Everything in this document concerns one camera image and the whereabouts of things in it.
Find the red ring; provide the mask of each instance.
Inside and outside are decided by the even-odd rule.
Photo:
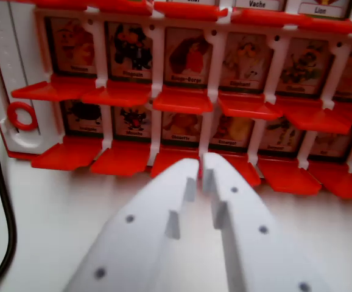
[[[22,110],[25,110],[30,114],[30,116],[31,116],[31,123],[30,124],[26,125],[26,124],[18,121],[18,115],[16,113],[16,110],[18,108],[21,108]],[[8,116],[8,120],[10,120],[12,125],[14,125],[19,130],[32,131],[32,130],[38,128],[38,122],[37,122],[37,117],[35,115],[34,108],[24,102],[10,103],[10,105],[7,108],[7,116]]]

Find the white surface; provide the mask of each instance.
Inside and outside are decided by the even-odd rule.
[[[18,223],[18,249],[0,292],[62,291],[106,220],[150,181],[147,173],[125,179],[87,169],[32,169],[1,153]],[[265,184],[256,190],[332,291],[352,292],[352,201],[325,191],[311,198],[276,193]],[[181,239],[170,241],[156,291],[227,291],[209,198],[198,193],[180,221]],[[0,261],[6,244],[0,203]]]

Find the black dot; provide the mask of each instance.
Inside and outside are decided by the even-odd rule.
[[[261,225],[261,226],[259,227],[259,231],[260,231],[261,233],[263,233],[263,234],[267,234],[267,233],[268,233],[268,228],[267,228],[267,226]]]
[[[127,223],[131,223],[131,222],[134,221],[134,219],[135,219],[135,218],[134,218],[133,215],[129,215],[129,216],[126,217],[126,222],[127,222]]]
[[[105,268],[98,268],[95,271],[95,278],[97,279],[101,279],[105,276]]]
[[[311,288],[310,288],[309,284],[307,284],[305,282],[302,282],[302,283],[299,284],[299,289],[302,292],[310,292],[311,291]]]

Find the printed name label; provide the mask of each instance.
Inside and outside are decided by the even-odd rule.
[[[277,0],[236,0],[236,7],[245,7],[253,9],[279,10],[280,1]]]
[[[317,5],[310,3],[300,4],[299,13],[343,17],[343,9],[341,7],[334,7],[330,5]]]
[[[253,80],[224,80],[222,82],[223,86],[234,86],[240,88],[251,88],[251,89],[258,89],[259,88],[259,81]]]
[[[171,80],[175,82],[188,82],[188,83],[202,83],[202,79],[200,78],[195,78],[195,77],[183,77],[183,76],[177,76],[177,75],[172,75]]]
[[[288,85],[284,83],[279,83],[277,91],[313,94],[315,91],[315,86]]]
[[[177,136],[177,135],[172,135],[171,136],[172,139],[176,139],[176,140],[184,140],[184,141],[189,141],[189,137],[188,136]]]

